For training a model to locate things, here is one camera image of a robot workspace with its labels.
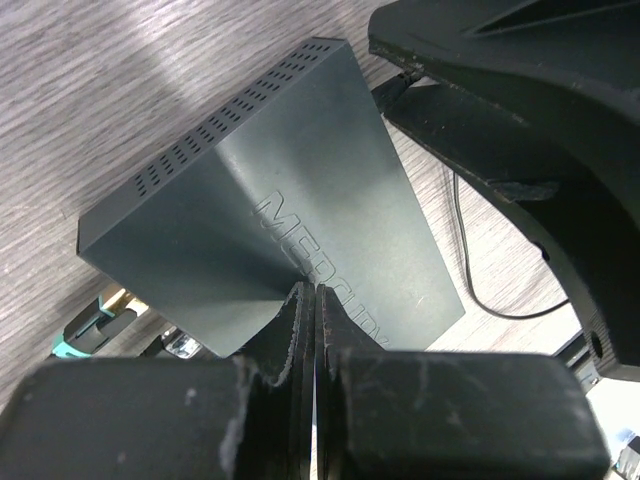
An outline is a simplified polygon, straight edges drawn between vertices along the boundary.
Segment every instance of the black cable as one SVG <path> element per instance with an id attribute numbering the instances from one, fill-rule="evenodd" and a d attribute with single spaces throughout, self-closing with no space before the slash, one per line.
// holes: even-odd
<path id="1" fill-rule="evenodd" d="M 507 315 L 505 313 L 500 313 L 492 308 L 489 308 L 484 303 L 480 301 L 478 295 L 476 295 L 476 291 L 473 288 L 473 280 L 471 279 L 471 265 L 469 263 L 469 245 L 467 244 L 467 232 L 464 228 L 464 219 L 462 218 L 462 209 L 460 208 L 460 182 L 458 175 L 456 173 L 453 174 L 453 204 L 456 211 L 456 220 L 458 222 L 458 227 L 460 228 L 460 238 L 462 240 L 462 250 L 464 253 L 464 271 L 465 271 L 465 280 L 467 282 L 467 289 L 469 290 L 469 295 L 471 299 L 485 312 L 493 315 L 494 317 L 504 318 L 506 320 L 531 320 L 533 318 L 544 317 L 556 310 L 564 307 L 569 304 L 569 299 L 563 300 L 562 302 L 554 305 L 551 308 L 547 308 L 546 310 L 542 310 L 536 313 L 530 313 L 528 315 Z"/>

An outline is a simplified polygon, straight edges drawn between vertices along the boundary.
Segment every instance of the ventilation slot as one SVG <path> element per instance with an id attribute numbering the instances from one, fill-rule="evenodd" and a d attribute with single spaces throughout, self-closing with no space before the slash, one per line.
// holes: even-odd
<path id="1" fill-rule="evenodd" d="M 284 68 L 284 65 L 287 65 L 287 62 L 282 62 L 280 65 L 278 65 L 279 68 Z M 291 80 L 293 78 L 293 75 L 288 73 L 288 72 L 282 72 L 282 71 L 277 71 L 277 70 L 272 70 L 271 72 L 269 72 L 267 75 L 271 74 L 272 77 L 278 79 L 278 80 L 284 80 L 285 82 L 288 82 L 289 80 Z"/>
<path id="2" fill-rule="evenodd" d="M 178 162 L 180 162 L 180 165 L 184 165 L 185 163 L 187 163 L 187 160 L 189 160 L 189 157 L 187 157 L 184 152 L 182 151 L 182 149 L 175 145 L 171 151 L 173 152 L 173 154 L 176 157 L 176 160 L 178 160 Z"/>
<path id="3" fill-rule="evenodd" d="M 211 125 L 211 128 L 217 130 L 219 133 L 224 133 L 227 130 L 227 126 L 225 125 L 225 123 L 220 120 L 218 118 L 217 115 L 212 116 L 209 120 L 209 125 Z"/>
<path id="4" fill-rule="evenodd" d="M 240 118 L 242 118 L 239 113 L 233 111 L 233 109 L 229 107 L 223 107 L 222 110 L 220 110 L 220 113 L 232 122 L 237 122 L 238 120 L 240 120 Z"/>
<path id="5" fill-rule="evenodd" d="M 302 63 L 298 63 L 296 61 L 285 60 L 284 62 L 280 62 L 280 65 L 278 65 L 278 67 L 282 68 L 283 70 L 288 70 L 290 72 L 301 72 L 306 68 L 306 65 Z"/>
<path id="6" fill-rule="evenodd" d="M 211 143 L 216 139 L 216 137 L 202 125 L 196 129 L 196 133 L 207 143 Z"/>
<path id="7" fill-rule="evenodd" d="M 138 196 L 144 197 L 147 194 L 147 186 L 144 184 L 144 178 L 142 178 L 142 174 L 139 173 L 138 175 L 136 175 L 136 178 L 134 180 L 136 182 Z"/>
<path id="8" fill-rule="evenodd" d="M 254 90 L 253 88 L 247 88 L 244 91 L 244 94 L 251 100 L 257 100 L 258 102 L 263 102 L 267 98 L 264 93 L 261 93 L 258 90 Z"/>
<path id="9" fill-rule="evenodd" d="M 151 164 L 147 167 L 147 172 L 149 172 L 149 179 L 151 180 L 151 183 L 153 184 L 153 186 L 157 186 L 160 183 L 160 176 L 158 175 L 158 170 L 156 169 L 156 166 Z"/>
<path id="10" fill-rule="evenodd" d="M 302 50 L 306 50 L 307 53 L 309 53 L 309 52 L 328 52 L 331 49 L 331 46 L 330 45 L 314 44 L 314 43 L 305 43 L 301 48 L 302 48 Z"/>
<path id="11" fill-rule="evenodd" d="M 163 155 L 162 158 L 160 158 L 160 165 L 162 166 L 164 174 L 167 177 L 173 173 L 173 164 L 171 163 L 171 160 L 169 160 L 169 157 L 167 157 L 166 155 Z"/>
<path id="12" fill-rule="evenodd" d="M 184 141 L 187 142 L 187 145 L 189 146 L 189 150 L 191 150 L 191 153 L 193 153 L 194 155 L 197 153 L 200 153 L 200 146 L 198 145 L 198 142 L 196 142 L 191 135 L 187 135 L 187 138 L 185 138 Z"/>
<path id="13" fill-rule="evenodd" d="M 269 90 L 271 92 L 275 92 L 280 88 L 280 84 L 278 82 L 274 83 L 269 80 L 258 80 L 256 85 L 263 88 L 264 90 Z"/>
<path id="14" fill-rule="evenodd" d="M 254 108 L 254 105 L 251 102 L 249 102 L 248 100 L 241 100 L 239 97 L 234 98 L 231 104 L 234 105 L 235 108 L 239 108 L 240 110 L 244 110 L 245 112 L 250 112 Z"/>

